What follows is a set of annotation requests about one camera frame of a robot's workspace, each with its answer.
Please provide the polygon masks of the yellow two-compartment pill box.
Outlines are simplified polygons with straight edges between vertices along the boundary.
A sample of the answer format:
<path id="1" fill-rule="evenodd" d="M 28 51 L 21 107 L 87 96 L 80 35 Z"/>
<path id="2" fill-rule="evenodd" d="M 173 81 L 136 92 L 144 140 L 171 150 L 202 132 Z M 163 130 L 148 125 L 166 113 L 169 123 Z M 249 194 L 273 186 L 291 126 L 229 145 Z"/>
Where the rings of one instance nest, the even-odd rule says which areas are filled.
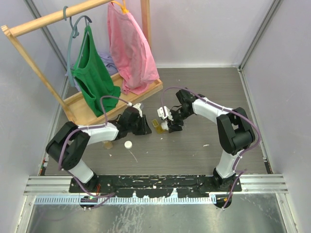
<path id="1" fill-rule="evenodd" d="M 162 128 L 161 124 L 159 124 L 159 122 L 156 119 L 152 120 L 152 125 L 158 134 L 161 134 L 167 131 Z"/>

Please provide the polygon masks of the white bottle cap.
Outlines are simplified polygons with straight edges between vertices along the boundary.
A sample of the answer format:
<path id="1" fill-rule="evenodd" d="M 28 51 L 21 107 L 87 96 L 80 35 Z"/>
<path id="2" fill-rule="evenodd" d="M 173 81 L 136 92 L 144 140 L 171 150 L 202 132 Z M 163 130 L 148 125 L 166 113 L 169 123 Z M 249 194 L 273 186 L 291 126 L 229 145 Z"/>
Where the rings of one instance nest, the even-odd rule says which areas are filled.
<path id="1" fill-rule="evenodd" d="M 125 141 L 125 143 L 124 143 L 124 147 L 126 148 L 126 149 L 131 149 L 132 148 L 132 146 L 133 146 L 133 143 L 131 142 L 131 141 Z"/>

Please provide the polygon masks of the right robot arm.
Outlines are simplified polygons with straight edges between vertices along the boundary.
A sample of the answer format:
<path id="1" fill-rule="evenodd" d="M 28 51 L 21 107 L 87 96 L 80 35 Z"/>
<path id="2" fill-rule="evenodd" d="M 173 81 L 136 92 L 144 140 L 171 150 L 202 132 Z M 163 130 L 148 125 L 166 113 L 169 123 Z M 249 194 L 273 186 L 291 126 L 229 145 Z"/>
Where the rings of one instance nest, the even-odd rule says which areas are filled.
<path id="1" fill-rule="evenodd" d="M 165 106 L 159 109 L 163 113 L 158 113 L 158 116 L 166 121 L 163 128 L 171 133 L 181 131 L 184 120 L 192 115 L 202 116 L 215 123 L 223 152 L 214 168 L 212 184 L 218 191 L 227 190 L 234 182 L 238 161 L 255 141 L 252 122 L 243 108 L 223 107 L 186 88 L 180 89 L 176 97 L 180 103 L 177 110 Z"/>

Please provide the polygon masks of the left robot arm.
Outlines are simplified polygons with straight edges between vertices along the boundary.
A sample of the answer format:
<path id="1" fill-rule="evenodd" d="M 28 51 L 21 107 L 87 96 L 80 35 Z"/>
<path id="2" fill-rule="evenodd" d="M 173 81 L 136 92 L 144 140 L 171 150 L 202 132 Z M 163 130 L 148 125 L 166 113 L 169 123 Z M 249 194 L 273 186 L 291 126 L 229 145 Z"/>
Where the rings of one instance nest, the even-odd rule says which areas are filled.
<path id="1" fill-rule="evenodd" d="M 86 147 L 101 141 L 119 140 L 128 133 L 152 133 L 146 115 L 138 108 L 127 107 L 115 120 L 106 124 L 78 126 L 68 121 L 47 144 L 46 153 L 59 162 L 62 169 L 77 178 L 83 190 L 93 192 L 97 188 L 98 178 L 82 160 Z"/>

